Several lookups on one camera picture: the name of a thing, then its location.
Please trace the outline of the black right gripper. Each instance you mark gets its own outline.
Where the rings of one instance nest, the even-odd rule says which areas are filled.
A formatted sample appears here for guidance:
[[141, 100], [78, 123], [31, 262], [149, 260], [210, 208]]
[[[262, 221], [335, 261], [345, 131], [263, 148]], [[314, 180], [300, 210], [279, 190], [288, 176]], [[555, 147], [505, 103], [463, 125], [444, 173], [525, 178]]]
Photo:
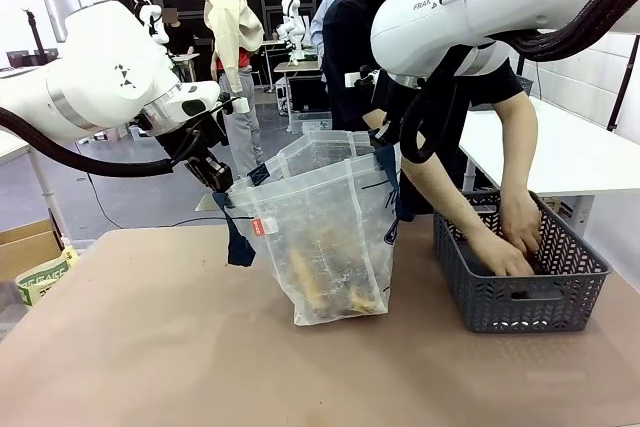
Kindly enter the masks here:
[[382, 126], [375, 130], [373, 138], [378, 143], [398, 143], [405, 113], [404, 95], [399, 89], [377, 89], [372, 105], [384, 114]]

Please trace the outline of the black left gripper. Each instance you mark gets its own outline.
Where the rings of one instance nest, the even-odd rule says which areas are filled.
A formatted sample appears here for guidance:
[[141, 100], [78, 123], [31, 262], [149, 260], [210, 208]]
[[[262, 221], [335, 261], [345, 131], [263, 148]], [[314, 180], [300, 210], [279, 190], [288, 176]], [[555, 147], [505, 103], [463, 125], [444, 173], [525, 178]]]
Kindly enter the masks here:
[[234, 182], [231, 168], [212, 154], [191, 155], [185, 167], [214, 193], [227, 192]]

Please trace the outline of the person's left hand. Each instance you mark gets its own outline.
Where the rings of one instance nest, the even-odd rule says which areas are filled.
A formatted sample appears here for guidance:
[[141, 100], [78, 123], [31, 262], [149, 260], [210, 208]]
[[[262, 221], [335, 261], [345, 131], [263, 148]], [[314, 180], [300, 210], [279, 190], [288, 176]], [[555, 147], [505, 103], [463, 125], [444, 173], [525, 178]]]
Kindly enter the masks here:
[[501, 190], [501, 228], [505, 239], [525, 256], [539, 251], [541, 213], [526, 190]]

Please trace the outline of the person's right hand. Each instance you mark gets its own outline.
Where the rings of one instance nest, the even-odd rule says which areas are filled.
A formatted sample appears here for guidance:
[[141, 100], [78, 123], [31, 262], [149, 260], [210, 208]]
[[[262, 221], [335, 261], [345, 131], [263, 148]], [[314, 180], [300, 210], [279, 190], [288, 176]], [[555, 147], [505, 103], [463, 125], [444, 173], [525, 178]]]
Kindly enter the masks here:
[[496, 275], [533, 276], [534, 271], [524, 255], [514, 246], [490, 231], [481, 231], [468, 239], [472, 251]]

